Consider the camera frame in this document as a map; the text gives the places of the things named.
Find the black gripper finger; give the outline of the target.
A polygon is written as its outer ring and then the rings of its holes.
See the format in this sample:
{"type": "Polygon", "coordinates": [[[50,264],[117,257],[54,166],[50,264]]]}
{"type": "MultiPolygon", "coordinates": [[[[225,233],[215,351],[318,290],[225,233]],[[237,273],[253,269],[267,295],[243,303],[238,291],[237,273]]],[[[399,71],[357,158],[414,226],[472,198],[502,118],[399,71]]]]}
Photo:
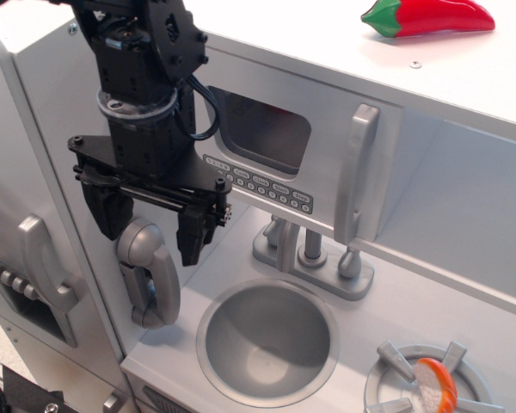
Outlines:
{"type": "Polygon", "coordinates": [[[212,239],[216,217],[202,206],[187,206],[178,214],[177,247],[184,267],[197,265],[200,253],[212,239]]]}
{"type": "Polygon", "coordinates": [[[101,233],[116,240],[129,225],[133,216],[133,199],[118,187],[98,187],[82,182],[83,196],[101,233]]]}

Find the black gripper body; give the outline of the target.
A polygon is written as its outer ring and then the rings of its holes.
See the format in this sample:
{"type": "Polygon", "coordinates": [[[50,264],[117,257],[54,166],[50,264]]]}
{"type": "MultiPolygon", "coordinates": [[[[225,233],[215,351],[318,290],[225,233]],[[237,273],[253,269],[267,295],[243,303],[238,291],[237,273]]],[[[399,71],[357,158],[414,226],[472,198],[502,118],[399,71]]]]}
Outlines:
{"type": "Polygon", "coordinates": [[[77,135],[68,148],[77,156],[76,178],[98,187],[118,187],[134,200],[182,213],[204,207],[217,225],[230,218],[231,185],[194,148],[175,117],[126,122],[111,118],[110,133],[77,135]]]}

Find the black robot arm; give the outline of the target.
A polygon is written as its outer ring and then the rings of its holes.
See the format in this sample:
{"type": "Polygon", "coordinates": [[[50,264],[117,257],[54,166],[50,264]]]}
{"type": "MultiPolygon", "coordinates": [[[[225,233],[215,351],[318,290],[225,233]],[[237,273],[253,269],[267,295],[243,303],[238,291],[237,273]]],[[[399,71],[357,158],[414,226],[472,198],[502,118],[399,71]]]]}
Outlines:
{"type": "Polygon", "coordinates": [[[98,108],[106,136],[76,136],[74,172],[101,233],[117,239],[141,200],[178,215],[177,246],[193,266],[229,218],[229,181],[196,153],[220,119],[199,132],[196,96],[212,92],[194,75],[204,65],[206,34],[181,1],[74,1],[77,23],[95,56],[98,108]]]}

